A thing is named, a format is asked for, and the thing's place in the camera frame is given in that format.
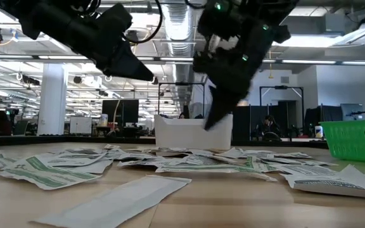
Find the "ceiling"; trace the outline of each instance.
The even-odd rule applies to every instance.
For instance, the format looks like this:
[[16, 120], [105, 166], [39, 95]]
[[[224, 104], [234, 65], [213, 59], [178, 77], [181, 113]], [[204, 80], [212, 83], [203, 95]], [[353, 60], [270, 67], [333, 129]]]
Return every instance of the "ceiling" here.
[[[102, 0], [100, 11], [106, 10], [113, 3], [119, 1]], [[140, 39], [153, 32], [158, 24], [159, 16], [155, 12], [147, 13], [141, 1], [121, 1], [125, 4], [127, 10], [132, 13], [134, 30], [137, 30]], [[181, 4], [182, 0], [163, 0], [164, 4]], [[192, 3], [201, 4], [203, 1], [191, 1]], [[153, 10], [157, 7], [152, 2]], [[316, 37], [329, 37], [334, 39], [341, 37], [343, 34], [322, 34], [317, 31], [317, 24], [324, 20], [327, 14], [348, 14], [345, 18], [345, 31], [351, 32], [357, 27], [356, 20], [365, 16], [365, 0], [344, 0], [344, 1], [323, 1], [323, 0], [301, 0], [298, 7], [293, 10], [291, 15], [286, 19], [287, 24], [292, 32], [294, 39], [293, 44], [287, 42], [283, 45], [274, 44], [267, 58], [281, 59], [302, 59], [302, 60], [365, 60], [365, 46], [353, 47], [328, 47], [325, 46], [322, 39]], [[201, 11], [192, 12], [194, 21], [193, 37], [185, 41], [172, 41], [173, 44], [192, 45], [194, 50], [202, 50], [205, 46], [205, 39], [196, 31], [196, 24], [201, 15]], [[60, 44], [47, 35], [40, 34], [38, 40], [33, 41], [23, 35], [20, 24], [11, 16], [0, 11], [0, 27], [3, 35], [3, 45], [0, 46], [0, 54], [27, 54], [27, 55], [75, 55], [68, 47]], [[214, 41], [216, 47], [230, 48], [233, 47], [236, 40]], [[167, 40], [166, 29], [163, 26], [159, 33], [150, 42], [139, 44], [132, 48], [136, 56], [171, 56], [170, 41]], [[175, 66], [171, 64], [159, 65], [153, 63], [146, 65], [157, 77], [159, 82], [175, 82]], [[67, 115], [91, 115], [100, 114], [102, 99], [124, 98], [141, 100], [141, 116], [151, 117], [157, 113], [158, 85], [151, 82], [140, 80], [123, 79], [119, 77], [108, 78], [95, 68], [92, 63], [74, 63], [67, 62], [64, 66], [69, 75], [68, 92], [67, 92]], [[292, 70], [298, 73], [303, 70], [305, 65], [262, 65], [261, 70]], [[39, 100], [41, 87], [24, 84], [21, 80], [22, 75], [36, 79], [42, 83], [43, 63], [40, 62], [21, 62], [21, 61], [1, 61], [0, 60], [0, 108], [7, 106], [20, 107], [22, 113], [27, 117], [36, 115], [39, 109]], [[74, 83], [74, 77], [82, 77], [83, 83]], [[195, 77], [186, 76], [185, 81], [204, 82], [203, 75]], [[96, 90], [100, 88], [106, 91], [108, 96], [101, 96]], [[190, 87], [176, 87], [174, 85], [163, 85], [161, 88], [161, 106], [160, 112], [167, 115], [178, 115], [180, 113], [180, 104], [189, 101], [191, 97]], [[178, 96], [177, 93], [183, 93], [184, 96]]]

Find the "green plastic basket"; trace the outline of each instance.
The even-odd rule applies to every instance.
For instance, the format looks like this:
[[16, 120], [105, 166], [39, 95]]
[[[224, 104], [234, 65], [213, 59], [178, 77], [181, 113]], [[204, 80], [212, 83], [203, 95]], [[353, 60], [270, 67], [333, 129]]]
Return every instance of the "green plastic basket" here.
[[365, 162], [365, 120], [320, 124], [333, 157]]

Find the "white pillar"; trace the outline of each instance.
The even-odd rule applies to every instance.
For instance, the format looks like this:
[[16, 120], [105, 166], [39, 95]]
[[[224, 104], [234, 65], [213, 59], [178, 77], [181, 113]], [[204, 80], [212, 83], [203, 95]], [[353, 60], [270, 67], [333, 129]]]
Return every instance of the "white pillar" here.
[[63, 64], [43, 65], [41, 108], [37, 135], [64, 133], [68, 73]]

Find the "white storage box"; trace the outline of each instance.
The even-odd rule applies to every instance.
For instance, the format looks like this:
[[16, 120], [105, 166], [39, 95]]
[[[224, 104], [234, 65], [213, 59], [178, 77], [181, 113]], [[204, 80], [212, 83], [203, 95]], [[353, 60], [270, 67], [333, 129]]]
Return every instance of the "white storage box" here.
[[233, 115], [226, 116], [210, 131], [205, 120], [168, 119], [155, 115], [156, 146], [191, 149], [230, 149]]

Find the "table surface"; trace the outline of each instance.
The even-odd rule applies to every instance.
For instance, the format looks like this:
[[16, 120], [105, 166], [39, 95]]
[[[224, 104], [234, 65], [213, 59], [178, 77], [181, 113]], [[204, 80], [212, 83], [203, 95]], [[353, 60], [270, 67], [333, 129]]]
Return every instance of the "table surface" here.
[[[69, 148], [103, 148], [104, 144], [55, 143], [0, 147], [0, 153], [29, 156]], [[137, 145], [125, 144], [123, 148]], [[252, 148], [280, 153], [304, 152], [317, 160], [354, 164], [365, 173], [365, 163], [337, 161], [324, 149]], [[58, 213], [121, 184], [152, 174], [153, 169], [118, 168], [116, 163], [96, 182], [55, 191], [43, 191], [22, 180], [0, 177], [0, 227], [51, 227], [29, 222], [48, 213]], [[290, 189], [284, 178], [265, 182], [245, 174], [163, 174], [192, 179], [176, 191], [120, 227], [365, 227], [365, 199], [314, 194]]]

